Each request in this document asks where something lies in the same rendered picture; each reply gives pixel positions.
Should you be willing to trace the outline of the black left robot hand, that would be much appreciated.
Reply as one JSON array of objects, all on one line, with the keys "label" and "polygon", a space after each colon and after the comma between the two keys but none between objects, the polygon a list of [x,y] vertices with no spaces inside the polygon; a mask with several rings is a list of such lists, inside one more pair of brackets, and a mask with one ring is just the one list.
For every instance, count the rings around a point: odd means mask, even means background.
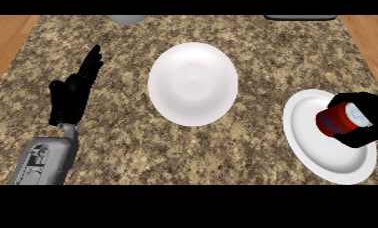
[{"label": "black left robot hand", "polygon": [[50,82],[50,125],[78,124],[102,65],[100,46],[96,45],[84,58],[78,72],[72,73],[65,81],[53,80]]}]

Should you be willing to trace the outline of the red can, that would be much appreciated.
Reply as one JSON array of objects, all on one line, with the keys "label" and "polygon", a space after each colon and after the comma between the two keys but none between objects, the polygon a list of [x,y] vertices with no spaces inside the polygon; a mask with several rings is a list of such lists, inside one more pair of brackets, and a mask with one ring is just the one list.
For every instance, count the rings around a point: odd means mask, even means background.
[{"label": "red can", "polygon": [[317,129],[328,137],[347,134],[356,128],[370,125],[369,119],[351,102],[341,102],[316,114]]}]

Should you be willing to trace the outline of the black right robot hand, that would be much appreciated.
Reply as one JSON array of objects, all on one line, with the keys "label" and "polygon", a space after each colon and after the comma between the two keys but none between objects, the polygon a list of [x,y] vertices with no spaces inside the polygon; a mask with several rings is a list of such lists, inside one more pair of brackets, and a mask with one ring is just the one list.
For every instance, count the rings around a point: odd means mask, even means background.
[{"label": "black right robot hand", "polygon": [[357,127],[345,134],[335,134],[333,138],[348,147],[360,148],[378,140],[378,95],[367,92],[338,93],[328,107],[342,102],[351,102],[372,123],[367,127]]}]

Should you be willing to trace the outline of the dark grey flat appliance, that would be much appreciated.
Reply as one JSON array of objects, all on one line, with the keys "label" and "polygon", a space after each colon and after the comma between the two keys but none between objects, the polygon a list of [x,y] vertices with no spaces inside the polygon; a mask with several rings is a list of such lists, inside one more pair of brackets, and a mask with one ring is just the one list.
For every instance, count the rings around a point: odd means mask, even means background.
[{"label": "dark grey flat appliance", "polygon": [[338,15],[264,15],[267,20],[274,21],[329,21]]}]

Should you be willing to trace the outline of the white plate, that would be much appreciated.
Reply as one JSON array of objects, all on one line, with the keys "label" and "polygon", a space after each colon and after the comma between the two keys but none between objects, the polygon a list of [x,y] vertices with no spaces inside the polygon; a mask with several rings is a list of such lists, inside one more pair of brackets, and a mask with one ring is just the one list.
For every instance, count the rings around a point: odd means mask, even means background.
[{"label": "white plate", "polygon": [[199,42],[173,46],[152,65],[147,93],[173,123],[195,127],[217,121],[237,95],[237,73],[226,54]]},{"label": "white plate", "polygon": [[376,166],[373,143],[350,148],[317,129],[316,114],[326,109],[333,94],[317,89],[297,92],[286,101],[283,132],[292,152],[311,172],[329,182],[363,182]]}]

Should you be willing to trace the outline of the grey round object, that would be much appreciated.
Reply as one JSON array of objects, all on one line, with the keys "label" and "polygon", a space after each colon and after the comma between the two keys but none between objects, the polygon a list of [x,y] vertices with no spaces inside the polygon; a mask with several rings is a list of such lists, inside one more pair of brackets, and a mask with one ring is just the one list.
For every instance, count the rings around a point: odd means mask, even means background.
[{"label": "grey round object", "polygon": [[109,15],[111,21],[119,25],[134,25],[146,18],[146,15]]}]

